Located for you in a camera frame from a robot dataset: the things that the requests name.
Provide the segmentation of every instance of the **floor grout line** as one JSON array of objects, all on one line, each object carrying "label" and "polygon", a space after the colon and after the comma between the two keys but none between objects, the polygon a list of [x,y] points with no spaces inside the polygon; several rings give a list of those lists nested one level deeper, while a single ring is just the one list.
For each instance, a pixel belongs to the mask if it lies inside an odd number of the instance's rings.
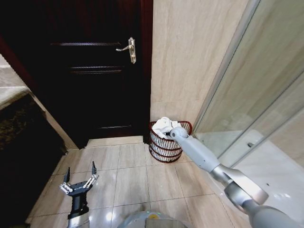
[{"label": "floor grout line", "polygon": [[234,223],[232,222],[232,219],[231,219],[231,217],[229,216],[229,214],[228,214],[228,212],[227,212],[227,210],[226,210],[226,208],[225,208],[223,202],[220,200],[220,198],[219,198],[219,201],[220,201],[220,203],[222,204],[222,206],[223,206],[223,208],[224,208],[224,210],[225,210],[225,212],[226,212],[226,214],[227,214],[227,216],[228,216],[228,218],[229,218],[229,220],[230,220],[230,222],[231,222],[233,228],[235,228]]},{"label": "floor grout line", "polygon": [[116,144],[116,145],[104,145],[104,146],[86,146],[85,148],[106,147],[106,146],[138,145],[138,144],[144,144],[144,143],[143,142],[137,142],[137,143],[129,143],[129,144]]},{"label": "floor grout line", "polygon": [[[164,163],[164,164],[156,164],[156,165],[140,165],[140,166],[133,166],[133,167],[124,167],[124,168],[114,168],[114,169],[104,169],[104,170],[99,170],[97,169],[97,171],[106,171],[106,170],[123,170],[123,169],[129,169],[129,168],[139,168],[139,167],[148,167],[148,166],[157,166],[157,165],[175,165],[175,164],[180,164],[180,163],[188,163],[188,162],[192,162],[192,161],[182,161],[182,162],[178,162],[178,163]],[[58,173],[58,174],[54,174],[52,176],[57,176],[57,175],[64,175],[65,173]]]},{"label": "floor grout line", "polygon": [[[118,159],[117,159],[117,167],[119,165],[120,151],[121,151],[121,146],[119,146],[119,153],[118,153]],[[113,204],[112,204],[112,217],[111,217],[111,225],[110,225],[111,228],[112,228],[112,220],[113,220],[113,212],[114,212],[114,203],[115,203],[117,179],[118,179],[118,169],[116,169],[116,181],[115,181],[114,197],[113,197]]]},{"label": "floor grout line", "polygon": [[[114,208],[117,208],[117,207],[130,206],[130,205],[136,205],[136,204],[142,204],[142,203],[154,203],[154,202],[160,202],[160,201],[169,201],[169,200],[174,200],[174,199],[178,200],[178,199],[186,199],[186,198],[192,198],[192,197],[198,197],[198,196],[208,196],[208,195],[215,195],[215,193],[204,194],[204,195],[197,195],[197,196],[189,196],[189,197],[177,197],[177,198],[172,198],[172,199],[163,199],[163,200],[155,200],[155,201],[146,201],[146,202],[140,202],[140,203],[129,203],[129,204],[122,204],[122,205],[117,205],[117,206],[114,206],[114,205],[112,205],[112,206],[104,206],[104,207],[94,208],[94,209],[90,209],[90,210],[98,210],[98,209],[105,209],[105,208],[111,208],[111,207],[114,209]],[[59,214],[68,214],[68,213],[69,212],[60,212],[60,213],[54,213],[54,214],[32,216],[31,218],[42,217],[42,216],[50,216],[50,215],[59,215]]]},{"label": "floor grout line", "polygon": [[176,171],[177,178],[179,179],[180,189],[181,189],[182,195],[183,195],[183,197],[184,197],[184,201],[185,201],[185,203],[186,203],[186,207],[187,207],[187,211],[188,211],[188,214],[189,214],[189,217],[190,217],[190,221],[191,221],[191,223],[193,224],[193,222],[192,222],[192,217],[191,217],[191,215],[190,215],[189,207],[188,207],[188,204],[187,204],[186,199],[185,199],[184,191],[182,190],[182,186],[181,186],[181,182],[180,182],[180,177],[179,177],[179,174],[178,174],[178,172],[177,172],[177,169],[176,169],[175,164],[174,164],[174,168],[175,168],[175,171]]}]

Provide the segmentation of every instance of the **marble wall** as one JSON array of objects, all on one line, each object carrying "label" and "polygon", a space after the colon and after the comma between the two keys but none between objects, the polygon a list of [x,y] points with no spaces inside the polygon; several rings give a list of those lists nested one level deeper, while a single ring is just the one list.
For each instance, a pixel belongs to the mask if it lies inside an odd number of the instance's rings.
[{"label": "marble wall", "polygon": [[151,120],[194,124],[248,0],[154,0]]},{"label": "marble wall", "polygon": [[25,86],[25,83],[0,54],[0,87]]},{"label": "marble wall", "polygon": [[[9,63],[4,59],[4,57],[0,54],[0,88],[1,87],[26,87],[29,88],[22,81],[22,79],[16,74],[16,72],[12,69]],[[70,139],[67,133],[61,128],[61,126],[57,123],[57,121],[53,118],[53,116],[48,112],[48,110],[44,107],[44,105],[37,99],[35,95],[31,93],[33,99],[40,106],[40,108],[45,112],[46,119],[50,123],[50,125],[57,131],[60,137],[64,140],[65,146],[67,149],[77,149],[77,146]]]}]

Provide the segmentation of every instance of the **beige floor tile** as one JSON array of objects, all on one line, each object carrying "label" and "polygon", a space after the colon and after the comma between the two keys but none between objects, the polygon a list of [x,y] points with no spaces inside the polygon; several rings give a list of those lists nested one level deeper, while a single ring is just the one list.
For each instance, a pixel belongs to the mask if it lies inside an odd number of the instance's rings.
[{"label": "beige floor tile", "polygon": [[112,207],[89,211],[90,228],[111,228]]},{"label": "beige floor tile", "polygon": [[119,158],[119,146],[102,146],[86,148],[87,151],[93,151],[92,160],[97,170],[117,169]]},{"label": "beige floor tile", "polygon": [[[85,180],[86,173],[73,173],[71,174],[71,184],[82,182]],[[34,216],[50,215],[57,213],[70,212],[72,207],[72,198],[67,196],[62,190],[59,189],[59,185],[63,182],[64,175],[53,176],[53,180],[50,186],[38,205]]]},{"label": "beige floor tile", "polygon": [[118,168],[145,166],[144,144],[121,145]]},{"label": "beige floor tile", "polygon": [[149,152],[149,145],[144,146],[147,165],[163,165],[164,163],[156,160]]},{"label": "beige floor tile", "polygon": [[180,181],[173,164],[147,166],[150,201],[182,198]]},{"label": "beige floor tile", "polygon": [[184,198],[151,202],[151,211],[160,212],[181,221],[191,222]]},{"label": "beige floor tile", "polygon": [[57,174],[65,174],[68,167],[71,168],[71,172],[87,172],[92,165],[91,160],[93,151],[82,150],[70,150],[63,160]]},{"label": "beige floor tile", "polygon": [[40,194],[40,196],[39,196],[37,202],[35,203],[35,205],[34,205],[34,207],[32,208],[32,210],[31,210],[31,212],[30,212],[30,214],[29,214],[28,217],[33,217],[33,216],[35,215],[37,209],[39,208],[40,203],[42,202],[42,200],[43,200],[45,194],[46,194],[47,191],[48,191],[48,188],[49,188],[50,184],[51,184],[52,181],[54,180],[54,177],[55,177],[55,176],[51,176],[50,179],[48,179],[47,184],[45,185],[45,187],[44,187],[42,193]]},{"label": "beige floor tile", "polygon": [[182,152],[180,158],[175,161],[174,163],[181,163],[181,162],[191,162],[192,160],[186,155],[185,152]]},{"label": "beige floor tile", "polygon": [[124,145],[124,144],[136,144],[136,143],[142,143],[142,142],[143,142],[142,136],[90,139],[89,142],[87,143],[87,147],[114,146],[114,145]]},{"label": "beige floor tile", "polygon": [[[90,209],[112,207],[115,194],[117,170],[98,171],[98,180],[93,188],[87,193],[87,202]],[[91,177],[91,173],[86,174],[86,180]]]},{"label": "beige floor tile", "polygon": [[117,170],[114,206],[149,202],[146,167]]},{"label": "beige floor tile", "polygon": [[223,205],[234,225],[234,228],[251,228],[248,218],[247,219],[243,218],[238,214],[238,213],[241,213],[240,211],[235,212],[233,209],[231,209],[225,203],[223,203]]},{"label": "beige floor tile", "polygon": [[30,228],[65,228],[68,224],[67,216],[68,213],[34,217]]},{"label": "beige floor tile", "polygon": [[216,195],[186,198],[196,228],[233,228],[230,218]]},{"label": "beige floor tile", "polygon": [[138,203],[114,207],[112,217],[112,228],[117,228],[129,215],[145,210],[150,210],[149,203]]},{"label": "beige floor tile", "polygon": [[58,170],[59,170],[59,168],[60,168],[60,166],[61,166],[61,164],[62,164],[62,162],[63,162],[63,160],[64,160],[65,158],[66,158],[66,156],[62,156],[62,157],[61,157],[61,159],[60,159],[60,161],[58,162],[56,168],[54,169],[52,175],[56,175],[56,174],[58,173]]},{"label": "beige floor tile", "polygon": [[214,193],[203,178],[202,170],[193,162],[175,164],[185,197]]}]

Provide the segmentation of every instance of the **red wire basket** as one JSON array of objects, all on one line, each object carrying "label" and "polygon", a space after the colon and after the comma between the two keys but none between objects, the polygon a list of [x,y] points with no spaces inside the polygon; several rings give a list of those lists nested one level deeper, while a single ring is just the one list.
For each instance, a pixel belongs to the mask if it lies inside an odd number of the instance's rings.
[{"label": "red wire basket", "polygon": [[[186,129],[188,134],[192,133],[192,125],[188,121],[178,121],[183,128]],[[149,151],[156,160],[164,163],[171,163],[178,160],[181,156],[181,146],[174,140],[162,139],[153,130],[152,126],[156,122],[149,123],[150,140]]]}]

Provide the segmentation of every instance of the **tiled floor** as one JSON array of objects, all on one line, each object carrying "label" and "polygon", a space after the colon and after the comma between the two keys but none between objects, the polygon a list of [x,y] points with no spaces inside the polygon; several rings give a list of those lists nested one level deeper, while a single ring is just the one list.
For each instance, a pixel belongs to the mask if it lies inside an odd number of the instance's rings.
[{"label": "tiled floor", "polygon": [[71,183],[87,180],[94,160],[99,178],[88,192],[90,228],[117,228],[130,214],[154,210],[196,228],[250,227],[204,181],[186,155],[173,164],[155,160],[145,144],[71,150],[60,161],[34,206],[31,228],[65,228],[71,198],[59,190],[71,167]]}]

